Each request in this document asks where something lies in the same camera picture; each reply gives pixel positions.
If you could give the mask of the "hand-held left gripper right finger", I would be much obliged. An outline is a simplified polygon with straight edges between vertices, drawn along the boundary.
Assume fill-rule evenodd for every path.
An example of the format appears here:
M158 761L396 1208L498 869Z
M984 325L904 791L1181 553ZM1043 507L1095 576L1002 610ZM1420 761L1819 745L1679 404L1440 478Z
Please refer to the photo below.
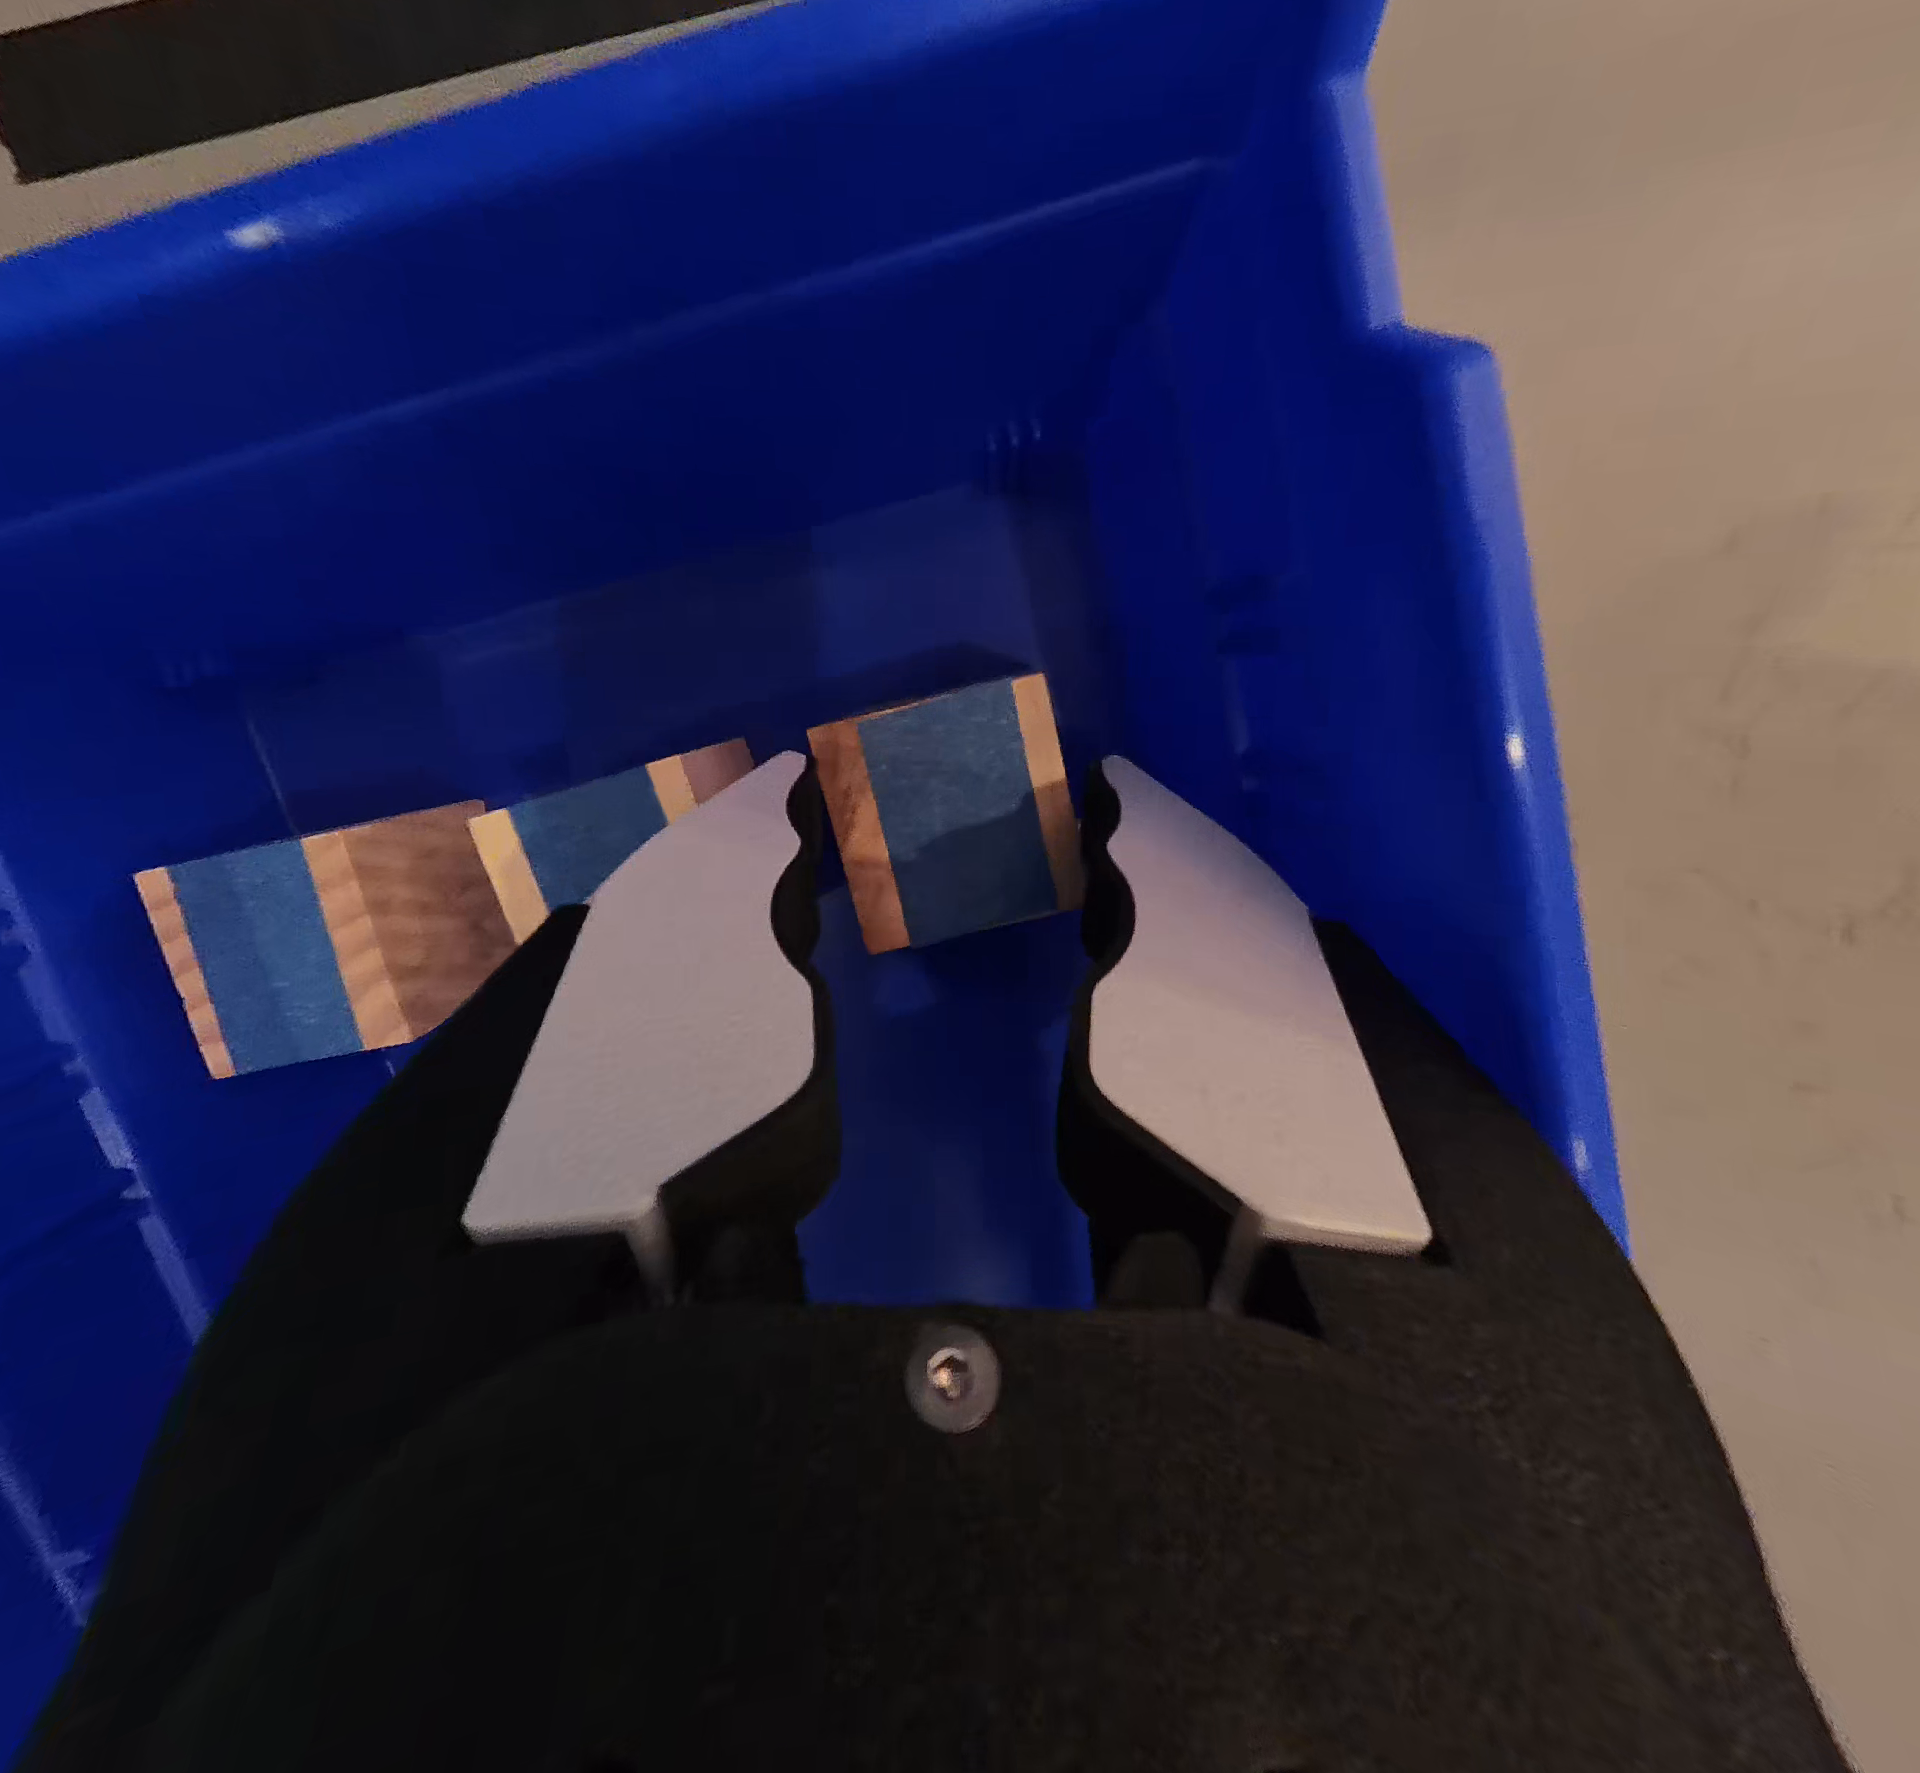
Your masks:
M1058 1174L1104 1305L1241 1311L1290 1247L1432 1247L1314 921L1227 827L1102 761Z

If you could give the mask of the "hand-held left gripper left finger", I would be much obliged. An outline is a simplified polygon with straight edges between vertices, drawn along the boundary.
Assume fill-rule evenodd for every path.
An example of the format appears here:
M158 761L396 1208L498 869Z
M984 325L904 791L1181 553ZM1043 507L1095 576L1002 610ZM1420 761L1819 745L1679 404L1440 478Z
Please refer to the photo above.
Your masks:
M799 1228L843 1165L821 853L818 765L789 750L611 875L471 1189L468 1240L611 1237L661 1301L731 1237L802 1280Z

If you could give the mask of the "wooden cube with blue tape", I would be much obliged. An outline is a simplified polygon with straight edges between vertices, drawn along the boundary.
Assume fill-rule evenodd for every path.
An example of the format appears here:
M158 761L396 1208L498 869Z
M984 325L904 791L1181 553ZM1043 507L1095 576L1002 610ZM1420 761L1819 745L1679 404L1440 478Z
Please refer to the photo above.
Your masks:
M754 767L748 740L733 737L471 817L514 942L532 941L555 909L588 901L667 826Z
M808 741L869 955L1081 906L1078 822L1043 672L816 726Z
M154 867L134 882L216 1080L408 1046L515 953L483 802Z

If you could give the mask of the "blue plastic bin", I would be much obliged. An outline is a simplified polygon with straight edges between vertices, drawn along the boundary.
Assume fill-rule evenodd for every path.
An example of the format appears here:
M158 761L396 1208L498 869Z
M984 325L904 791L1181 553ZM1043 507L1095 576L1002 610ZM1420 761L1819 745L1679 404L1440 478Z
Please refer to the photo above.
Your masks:
M4 260L4 1760L398 1064L210 1078L141 869L1043 670L1074 784L1268 856L1627 1240L1502 384L1399 302L1388 0L771 3Z

